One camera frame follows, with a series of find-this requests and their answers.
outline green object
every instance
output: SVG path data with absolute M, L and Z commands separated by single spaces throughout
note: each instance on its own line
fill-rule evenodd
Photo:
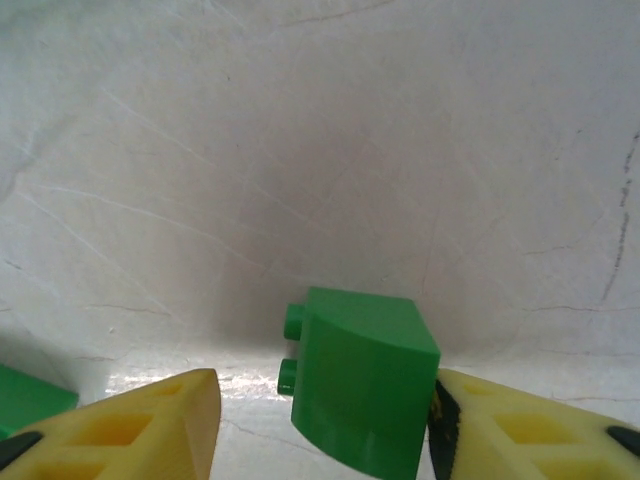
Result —
M 418 471 L 440 350 L 414 302 L 310 288 L 290 305 L 285 338 L 298 360 L 280 366 L 291 421 L 345 465 L 385 480 Z
M 78 404 L 78 395 L 0 365 L 0 440 Z

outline white backdrop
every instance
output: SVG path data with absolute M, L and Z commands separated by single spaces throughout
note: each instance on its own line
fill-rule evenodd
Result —
M 414 298 L 447 366 L 640 423 L 639 14 L 0 3 L 0 362 L 83 402 L 213 366 L 216 480 L 361 478 L 275 395 L 286 303 L 335 286 Z

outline black pen mark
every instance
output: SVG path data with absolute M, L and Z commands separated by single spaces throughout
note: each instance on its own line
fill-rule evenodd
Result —
M 609 282 L 607 283 L 607 286 L 604 289 L 604 293 L 602 294 L 603 302 L 609 296 L 611 287 L 613 287 L 613 282 L 616 281 L 616 277 L 618 276 L 620 263 L 622 263 L 622 255 L 624 255 L 624 243 L 627 237 L 627 227 L 629 226 L 630 219 L 631 219 L 631 216 L 629 215 L 629 212 L 624 212 L 622 226 L 620 227 L 620 238 L 618 239 L 618 254 L 616 255 L 616 263 L 613 265 L 613 272 L 611 273 L 611 278 L 609 278 Z
M 609 281 L 604 287 L 604 292 L 602 294 L 602 299 L 600 303 L 603 303 L 607 297 L 609 296 L 609 292 L 613 287 L 613 284 L 616 281 L 616 277 L 618 276 L 618 270 L 620 270 L 620 265 L 622 264 L 622 256 L 624 255 L 624 245 L 627 239 L 627 228 L 629 227 L 629 221 L 631 220 L 631 215 L 627 211 L 627 200 L 629 199 L 629 194 L 631 192 L 631 184 L 633 180 L 631 179 L 631 161 L 633 160 L 633 156 L 636 153 L 636 148 L 638 147 L 638 142 L 640 142 L 640 130 L 636 132 L 633 136 L 633 140 L 631 141 L 631 148 L 629 149 L 629 153 L 624 160 L 624 176 L 625 182 L 624 186 L 620 189 L 622 193 L 622 197 L 620 198 L 620 208 L 624 209 L 622 214 L 622 225 L 620 226 L 620 236 L 618 238 L 618 253 L 616 254 L 616 260 L 613 264 L 613 271 L 611 272 L 611 276 L 609 277 Z
M 632 180 L 627 179 L 627 183 L 622 187 L 622 199 L 620 200 L 620 206 L 624 208 L 627 205 L 627 197 L 629 196 L 629 188 L 631 187 Z
M 640 130 L 638 130 L 636 134 L 633 136 L 633 141 L 631 142 L 631 148 L 629 149 L 629 153 L 627 153 L 627 158 L 624 162 L 625 175 L 628 175 L 629 171 L 631 171 L 631 159 L 633 158 L 633 154 L 636 153 L 636 147 L 638 146 L 638 141 L 640 141 Z

